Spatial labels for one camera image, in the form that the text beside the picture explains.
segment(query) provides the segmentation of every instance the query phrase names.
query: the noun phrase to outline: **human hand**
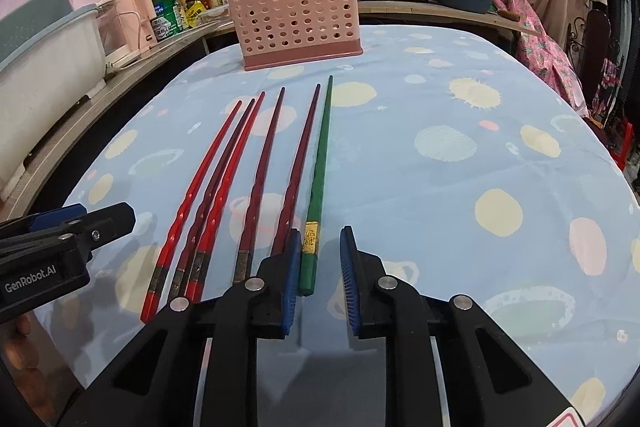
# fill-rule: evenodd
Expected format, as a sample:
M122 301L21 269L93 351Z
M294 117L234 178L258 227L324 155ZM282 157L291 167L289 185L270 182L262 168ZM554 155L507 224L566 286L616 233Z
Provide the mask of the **human hand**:
M4 342L7 361L15 367L15 386L34 413L43 421L55 416L53 402L47 396L44 375L37 368L40 355L37 348L27 338L31 333L31 322L27 315L21 315L15 321L15 331Z

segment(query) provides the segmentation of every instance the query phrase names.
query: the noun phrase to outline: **tablecloth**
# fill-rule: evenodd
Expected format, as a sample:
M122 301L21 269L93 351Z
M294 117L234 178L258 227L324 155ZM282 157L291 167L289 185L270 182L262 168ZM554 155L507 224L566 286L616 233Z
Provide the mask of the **tablecloth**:
M88 210L127 201L136 212L133 233L95 253L88 286L36 315L89 384L142 327L159 248L226 114L265 90L209 267L204 298L221 295L285 86L255 270L270 250L314 87L322 84L322 100L332 74L316 292L299 299L286 341L258 343L261 425L384 425L383 343L355 341L347 330L338 258L344 225L361 250L424 295L465 293L481 303L591 419L640 360L640 207L622 173L555 92L484 39L424 26L361 32L358 57L245 73L236 45L172 80L67 200ZM296 226L306 213L319 120ZM186 232L178 252L185 239Z

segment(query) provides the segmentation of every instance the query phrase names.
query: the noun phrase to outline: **red chopstick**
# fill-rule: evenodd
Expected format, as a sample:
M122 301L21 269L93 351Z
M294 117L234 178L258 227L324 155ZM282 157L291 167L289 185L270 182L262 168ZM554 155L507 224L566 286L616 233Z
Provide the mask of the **red chopstick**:
M187 283L187 291L185 292L185 296L192 302L200 302L200 299L202 298L204 281L207 276L207 269L209 268L211 252L213 251L213 247L216 243L216 234L218 233L218 229L220 227L220 219L225 208L226 198L229 195L231 183L234 180L234 176L236 175L236 171L238 170L238 164L240 163L240 156L244 151L244 146L246 146L247 139L249 138L249 133L254 126L255 117L258 116L258 111L260 110L263 99L264 91L260 93L260 97L255 103L254 110L252 111L251 116L249 116L249 120L242 130L240 139L238 140L236 148L231 155L231 159L226 166L225 174L222 178L220 188L216 192L213 206L209 211L209 216L207 216L207 223L205 225L204 231L202 232L202 235L200 236L200 240L198 241L196 255L193 260L193 266L191 267L191 273L189 275L189 282Z
M238 137L242 132L242 128L244 127L244 123L246 122L247 117L251 114L251 109L254 107L255 99L251 99L249 105L244 110L242 117L238 121L236 128L234 129L229 142L226 144L225 150L220 155L220 160L218 161L218 165L216 165L216 169L213 171L211 175L211 179L209 180L209 184L207 185L207 189L205 190L204 197L202 198L202 202L198 206L198 211L196 212L196 217L193 223L191 224L191 228L189 229L189 235L187 236L187 242L180 253L180 257L178 258L178 264L175 267L174 278L171 281L171 286L169 286L169 296L168 300L174 299L177 296L184 295L185 290L187 288L187 278L184 274L189 275L191 272L191 266L193 266L193 259L195 257L196 245L200 236L202 235L202 229L205 225L205 218L207 217L207 212L209 212L209 208L211 206L211 201L213 200L213 195L216 193L218 186L220 185L220 180L222 179L222 174L225 171L226 164L229 161L231 153L234 150L236 142L238 141Z
M276 235L273 239L273 246L271 247L271 255L278 255L284 251L284 245L291 228L291 222L293 221L293 215L296 211L296 201L298 200L298 189L300 188L300 178L302 178L302 170L305 167L306 149L309 146L309 138L311 136L311 127L314 122L314 116L316 114L316 105L318 105L318 95L320 94L320 84L316 86L316 92L311 100L311 106L309 112L306 115L305 126L302 130L302 136L300 137L300 144L298 145L298 151L296 152L296 159L293 161L293 168L291 169L291 177L289 178L289 186L284 194L284 203L282 210L280 211L280 217L278 218L278 227L276 229Z
M262 194L264 192L264 181L267 178L269 158L271 156L271 149L273 148L273 139L276 134L283 99L284 87L280 90L276 107L273 109L269 130L264 139L262 153L258 160L258 168L255 171L254 187L251 189L251 196L249 196L249 205L247 206L244 217L244 229L242 229L242 235L240 236L240 243L238 245L233 284L241 282L251 275L251 265L254 260L255 235L258 230L258 216L260 214L260 204L262 203Z
M241 105L242 102L238 102L229 116L226 117L225 123L222 124L222 127L211 143L209 150L207 150L207 153L205 154L200 167L198 167L198 170L196 171L193 180L191 181L191 184L187 189L187 194L185 195L184 200L178 207L178 212L175 216L173 224L171 225L171 227L169 227L169 232L167 233L164 245L162 245L162 249L160 250L153 276L149 281L145 302L140 313L140 319L145 323L149 320L149 318L156 314L156 311L158 311L160 294L162 293L162 288L164 287L164 282L166 281L166 276L169 272L171 261L174 258L175 245L180 239L182 227L184 226L184 222L189 216L193 198L196 197L198 190L200 190L202 180L204 179L204 176L207 173L209 166L211 165L211 161L216 155L216 152L218 151L218 148L220 147L220 144L225 137L226 131L228 131L229 126L231 126L231 123L236 117L236 114L238 113Z

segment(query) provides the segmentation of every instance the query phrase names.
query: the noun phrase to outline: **perforated plastic basket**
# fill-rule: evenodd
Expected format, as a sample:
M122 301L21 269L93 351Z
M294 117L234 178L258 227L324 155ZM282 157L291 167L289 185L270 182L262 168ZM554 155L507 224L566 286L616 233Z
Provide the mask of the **perforated plastic basket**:
M246 71L362 54L357 0L228 0Z

